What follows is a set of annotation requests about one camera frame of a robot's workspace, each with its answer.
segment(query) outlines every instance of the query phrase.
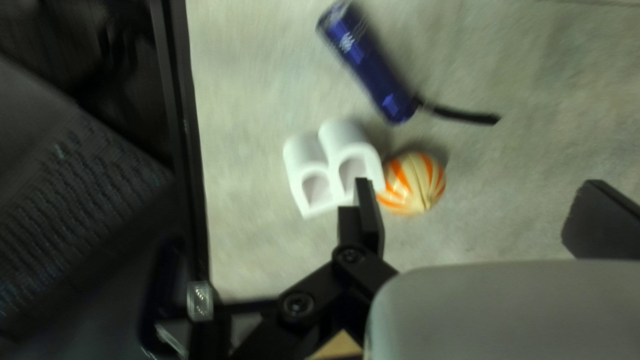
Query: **black frame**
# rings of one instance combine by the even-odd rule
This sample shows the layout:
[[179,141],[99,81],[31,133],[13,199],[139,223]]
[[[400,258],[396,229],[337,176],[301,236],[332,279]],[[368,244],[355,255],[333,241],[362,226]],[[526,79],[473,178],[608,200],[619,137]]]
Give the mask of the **black frame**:
[[200,133],[184,0],[150,0],[163,84],[182,235],[191,277],[209,281],[209,245]]

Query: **gray carpet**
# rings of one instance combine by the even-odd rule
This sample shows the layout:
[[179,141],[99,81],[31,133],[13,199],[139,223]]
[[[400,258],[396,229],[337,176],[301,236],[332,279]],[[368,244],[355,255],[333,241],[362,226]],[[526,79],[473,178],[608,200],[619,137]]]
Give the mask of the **gray carpet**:
[[360,119],[383,156],[446,162],[431,212],[384,214],[386,260],[420,266],[570,258],[560,231],[581,182],[640,200],[640,2],[361,1],[412,88],[495,111],[492,128],[423,113],[385,125],[318,37],[330,0],[188,1],[214,285],[273,295],[329,260],[335,212],[303,220],[284,140],[331,117]]

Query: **striped ball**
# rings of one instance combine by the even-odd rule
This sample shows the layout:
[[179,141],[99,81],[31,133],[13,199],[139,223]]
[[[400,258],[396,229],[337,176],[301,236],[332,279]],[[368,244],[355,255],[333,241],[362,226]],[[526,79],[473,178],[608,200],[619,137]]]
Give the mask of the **striped ball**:
[[438,203],[445,188],[444,168],[431,156],[410,152],[385,166],[387,188],[378,202],[394,214],[412,216]]

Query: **black metal bracket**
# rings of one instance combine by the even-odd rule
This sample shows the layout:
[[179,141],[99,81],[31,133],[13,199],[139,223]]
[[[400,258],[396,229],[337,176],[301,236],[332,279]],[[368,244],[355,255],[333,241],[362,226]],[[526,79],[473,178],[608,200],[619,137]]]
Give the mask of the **black metal bracket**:
[[371,301],[397,272],[382,260],[384,229],[370,181],[356,179],[355,189],[358,206],[338,210],[332,260],[284,291],[231,360],[304,359],[342,329],[363,345]]

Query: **black plastic part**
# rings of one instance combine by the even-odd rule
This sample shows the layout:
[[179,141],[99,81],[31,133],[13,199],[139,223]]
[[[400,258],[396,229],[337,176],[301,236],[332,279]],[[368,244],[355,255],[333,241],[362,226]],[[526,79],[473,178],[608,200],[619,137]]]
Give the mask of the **black plastic part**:
[[[358,241],[375,254],[382,256],[385,250],[385,228],[382,225],[382,216],[373,187],[369,186],[368,180],[358,178],[354,194],[355,204],[358,206],[360,214],[360,230],[362,232]],[[346,223],[346,219],[339,217],[339,226]]]
[[339,208],[339,244],[332,261],[283,292],[277,312],[263,320],[232,360],[304,359],[341,329],[364,344],[373,296],[397,272],[380,257],[384,235],[371,182],[356,179],[356,196],[359,207]]
[[155,355],[175,355],[174,349],[157,337],[156,322],[187,318],[186,307],[177,296],[186,287],[182,276],[185,270],[181,269],[186,260],[183,246],[181,239],[167,240],[160,246],[138,324],[140,343]]
[[602,180],[578,189],[562,240],[579,259],[640,260],[640,206]]
[[313,353],[318,341],[318,326],[294,331],[281,326],[274,315],[263,319],[231,359],[302,360]]
[[[280,295],[278,310],[281,319],[290,324],[308,327],[324,315],[343,291],[343,285],[333,276],[332,264],[327,263]],[[311,296],[314,310],[306,316],[291,316],[285,306],[285,300],[290,294],[295,293],[306,293]]]
[[[348,261],[345,251],[355,250],[363,254],[360,261]],[[341,245],[333,251],[333,269],[339,279],[347,285],[355,286],[369,300],[397,271],[365,247]]]

